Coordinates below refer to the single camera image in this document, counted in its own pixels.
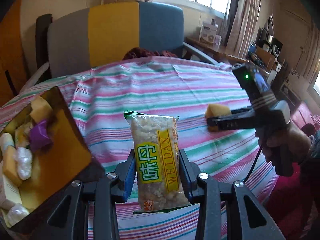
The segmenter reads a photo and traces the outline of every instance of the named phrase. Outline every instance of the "product box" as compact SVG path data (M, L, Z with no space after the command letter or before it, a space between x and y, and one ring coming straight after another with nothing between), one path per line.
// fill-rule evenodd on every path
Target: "product box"
M22 205L30 214L10 227L6 217L8 211L1 209L6 226L22 234L31 233L47 219L51 209L62 197L64 189L73 180L97 181L105 174L103 167L91 155L59 88L53 87L41 97L53 109L50 126L50 129L54 130L51 138L53 144L33 153L31 177L19 186ZM15 129L25 122L31 111L29 104L7 124L0 136L7 132L14 138Z
M214 38L217 34L217 29L217 24L211 25L210 23L203 22L200 31L199 41L202 43L213 45Z
M18 187L2 173L2 167L3 161L0 162L0 207L9 210L22 201Z

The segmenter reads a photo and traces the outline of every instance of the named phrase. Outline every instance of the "hanging cord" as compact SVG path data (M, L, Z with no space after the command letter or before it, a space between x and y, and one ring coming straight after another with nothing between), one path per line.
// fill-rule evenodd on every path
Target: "hanging cord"
M251 173L253 172L253 169L254 169L254 167L255 167L256 164L257 164L257 161L258 161L258 158L259 158L259 156L260 156L261 151L262 151L262 147L260 146L260 148L259 148L259 150L258 150L258 153L257 153L257 155L256 155L256 157L255 157L255 159L254 159L254 161L253 161L253 163L252 163L252 166L251 166L251 168L250 168L247 176L245 176L244 180L242 181L243 183L246 183L246 182L247 182L247 180L249 179ZM225 205L226 205L226 202L223 202L223 203L221 204L221 209L222 209Z

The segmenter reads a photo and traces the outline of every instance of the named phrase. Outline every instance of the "purple object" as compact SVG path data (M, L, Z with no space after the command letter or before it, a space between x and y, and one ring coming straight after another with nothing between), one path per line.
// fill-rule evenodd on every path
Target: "purple object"
M30 149L32 152L52 143L47 133L48 120L43 120L35 125L29 133Z

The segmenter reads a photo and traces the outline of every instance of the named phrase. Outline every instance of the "human hand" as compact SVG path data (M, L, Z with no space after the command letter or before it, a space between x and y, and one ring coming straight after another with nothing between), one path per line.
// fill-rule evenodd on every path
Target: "human hand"
M264 130L258 129L255 133L256 137L259 137L258 144L262 146L262 153L266 158L266 162L270 162L273 151L272 148L281 146L283 144L288 145L288 149L292 154L293 162L301 162L307 156L310 146L311 139L301 131L292 121L289 125L282 130L274 132L265 143Z

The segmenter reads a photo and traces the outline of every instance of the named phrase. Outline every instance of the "striped bedsheet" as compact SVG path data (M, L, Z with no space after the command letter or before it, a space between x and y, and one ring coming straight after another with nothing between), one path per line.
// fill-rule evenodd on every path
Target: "striped bedsheet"
M254 130L209 132L204 112L208 103L231 109L249 105L228 65L166 58L131 59L97 67L77 75L52 79L19 94L0 109L0 128L32 98L58 85L89 149L105 168L113 171L127 159L133 141L124 110L180 116L179 147L191 162L218 181L232 183L248 173L258 151ZM277 175L260 156L247 181L259 201L272 191ZM121 239L194 239L198 205L170 213L133 215L139 209L135 181L126 204L118 204ZM226 236L226 214L222 210L222 235ZM88 221L88 239L93 239L93 203Z

